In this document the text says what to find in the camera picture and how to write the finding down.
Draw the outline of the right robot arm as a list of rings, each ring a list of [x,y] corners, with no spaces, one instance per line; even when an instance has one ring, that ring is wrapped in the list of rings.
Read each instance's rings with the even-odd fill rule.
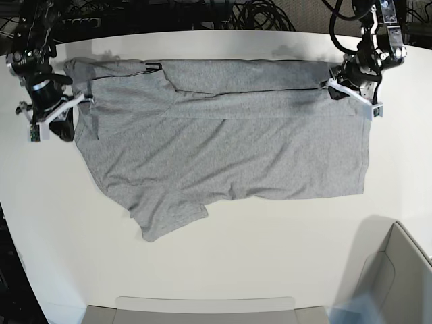
[[[74,98],[64,94],[72,79],[56,74],[49,63],[57,56],[51,31],[69,5],[69,1],[24,1],[11,53],[6,56],[10,73],[30,96],[31,102],[21,101],[15,114],[28,119],[32,142],[40,142],[43,134],[51,132],[64,142],[74,139],[73,109],[65,106]]]

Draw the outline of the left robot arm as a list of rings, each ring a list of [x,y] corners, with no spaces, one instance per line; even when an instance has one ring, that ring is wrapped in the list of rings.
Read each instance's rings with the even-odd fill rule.
[[[402,29],[398,21],[396,1],[353,1],[352,16],[340,13],[342,2],[323,4],[331,12],[329,35],[332,43],[344,54],[341,64],[330,69],[327,82],[335,100],[359,95],[367,103],[378,103],[378,88],[383,72],[404,63],[407,55]],[[337,19],[360,22],[361,40],[355,50],[344,47],[335,35]]]

